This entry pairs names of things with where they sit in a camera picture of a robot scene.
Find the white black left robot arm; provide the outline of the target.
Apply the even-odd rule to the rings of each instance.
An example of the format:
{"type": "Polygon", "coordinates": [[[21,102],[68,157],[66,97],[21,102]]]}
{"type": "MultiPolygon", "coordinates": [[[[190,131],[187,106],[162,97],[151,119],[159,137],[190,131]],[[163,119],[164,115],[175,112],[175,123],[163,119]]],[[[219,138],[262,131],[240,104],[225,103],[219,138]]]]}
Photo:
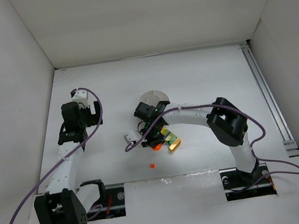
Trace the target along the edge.
{"type": "Polygon", "coordinates": [[[94,102],[95,113],[89,104],[71,101],[61,106],[63,123],[58,138],[58,165],[42,196],[37,196],[34,209],[39,224],[87,224],[88,212],[102,207],[106,200],[104,183],[89,180],[76,188],[76,177],[86,142],[92,137],[86,129],[102,124],[101,102],[94,102]]]}

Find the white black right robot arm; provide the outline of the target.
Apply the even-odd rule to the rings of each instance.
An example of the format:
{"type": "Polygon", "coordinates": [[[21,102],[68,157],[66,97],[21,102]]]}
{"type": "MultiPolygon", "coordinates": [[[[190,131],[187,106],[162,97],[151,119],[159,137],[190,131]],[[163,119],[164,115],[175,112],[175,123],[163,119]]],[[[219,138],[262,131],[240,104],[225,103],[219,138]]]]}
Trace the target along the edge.
{"type": "Polygon", "coordinates": [[[236,162],[237,175],[245,186],[257,180],[259,161],[252,155],[247,135],[247,118],[237,112],[227,99],[218,97],[207,107],[201,105],[179,106],[160,101],[156,106],[140,102],[134,117],[145,123],[142,128],[146,136],[142,147],[155,148],[164,142],[162,130],[176,124],[209,127],[220,143],[228,146],[236,162]]]}

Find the orange round lego dish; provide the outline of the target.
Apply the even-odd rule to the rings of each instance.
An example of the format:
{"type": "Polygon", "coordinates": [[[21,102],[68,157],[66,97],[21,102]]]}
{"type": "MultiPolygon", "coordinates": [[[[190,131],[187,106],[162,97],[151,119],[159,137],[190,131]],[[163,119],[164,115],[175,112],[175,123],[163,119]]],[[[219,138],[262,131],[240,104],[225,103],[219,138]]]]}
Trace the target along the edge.
{"type": "Polygon", "coordinates": [[[153,148],[153,150],[154,151],[158,151],[158,150],[160,150],[162,148],[162,144],[158,144],[158,145],[156,145],[154,148],[153,148]]]}

